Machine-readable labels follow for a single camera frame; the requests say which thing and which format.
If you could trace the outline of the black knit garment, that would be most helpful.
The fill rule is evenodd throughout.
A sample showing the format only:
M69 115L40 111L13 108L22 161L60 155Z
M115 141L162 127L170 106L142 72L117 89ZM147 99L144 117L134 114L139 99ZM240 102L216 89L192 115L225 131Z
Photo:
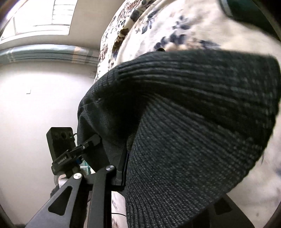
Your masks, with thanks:
M269 55L150 52L103 75L78 107L78 142L129 152L129 227L181 227L240 183L261 157L280 100Z

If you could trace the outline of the striped curtain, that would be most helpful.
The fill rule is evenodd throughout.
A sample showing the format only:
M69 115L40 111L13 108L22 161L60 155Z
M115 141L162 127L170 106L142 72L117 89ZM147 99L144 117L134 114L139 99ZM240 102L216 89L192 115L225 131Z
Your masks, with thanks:
M58 44L34 44L1 50L1 64L27 61L63 61L95 66L99 52L89 48Z

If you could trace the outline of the window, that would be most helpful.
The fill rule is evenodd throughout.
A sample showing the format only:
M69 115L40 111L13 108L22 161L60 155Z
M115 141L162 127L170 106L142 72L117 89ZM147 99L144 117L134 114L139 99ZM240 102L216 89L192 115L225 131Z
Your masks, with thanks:
M1 43L18 38L70 32L77 1L26 1L9 20Z

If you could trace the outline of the floral fleece blanket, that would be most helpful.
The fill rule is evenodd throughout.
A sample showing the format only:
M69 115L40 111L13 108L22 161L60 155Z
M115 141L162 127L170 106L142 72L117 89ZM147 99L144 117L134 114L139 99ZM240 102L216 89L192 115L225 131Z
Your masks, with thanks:
M221 1L125 1L102 35L95 79L122 62L160 48L235 50L280 59L276 38L253 25L230 19L223 8ZM263 227L277 209L279 117L262 157L229 196L255 227Z

